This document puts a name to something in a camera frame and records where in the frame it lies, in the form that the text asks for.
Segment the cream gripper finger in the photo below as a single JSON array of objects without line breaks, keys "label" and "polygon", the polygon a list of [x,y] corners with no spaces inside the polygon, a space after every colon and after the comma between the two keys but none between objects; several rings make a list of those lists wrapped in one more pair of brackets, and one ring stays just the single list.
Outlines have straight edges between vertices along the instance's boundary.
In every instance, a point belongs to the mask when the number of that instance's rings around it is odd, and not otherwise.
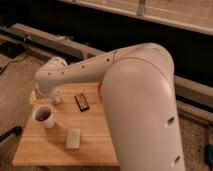
[{"label": "cream gripper finger", "polygon": [[30,97],[29,97],[29,103],[34,106],[37,102],[37,96],[36,96],[36,93],[35,91],[33,90],[30,94]]}]

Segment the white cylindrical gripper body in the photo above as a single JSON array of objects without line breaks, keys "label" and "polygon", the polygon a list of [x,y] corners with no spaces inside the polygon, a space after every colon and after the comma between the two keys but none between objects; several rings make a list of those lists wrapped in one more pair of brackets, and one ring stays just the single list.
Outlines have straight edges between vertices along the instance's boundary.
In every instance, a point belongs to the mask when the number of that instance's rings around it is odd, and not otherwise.
[{"label": "white cylindrical gripper body", "polygon": [[39,98],[51,98],[51,99],[58,99],[59,98],[59,89],[52,88],[48,91],[41,91],[39,85],[35,85],[35,93]]}]

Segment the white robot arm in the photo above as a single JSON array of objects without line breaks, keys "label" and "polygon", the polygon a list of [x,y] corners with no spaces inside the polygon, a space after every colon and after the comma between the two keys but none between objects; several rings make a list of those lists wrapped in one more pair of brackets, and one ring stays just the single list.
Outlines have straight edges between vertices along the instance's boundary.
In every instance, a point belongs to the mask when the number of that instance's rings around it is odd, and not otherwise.
[{"label": "white robot arm", "polygon": [[36,94],[58,98],[66,83],[99,82],[121,171],[185,171],[174,63],[163,46],[143,43],[74,64],[54,57],[35,73]]}]

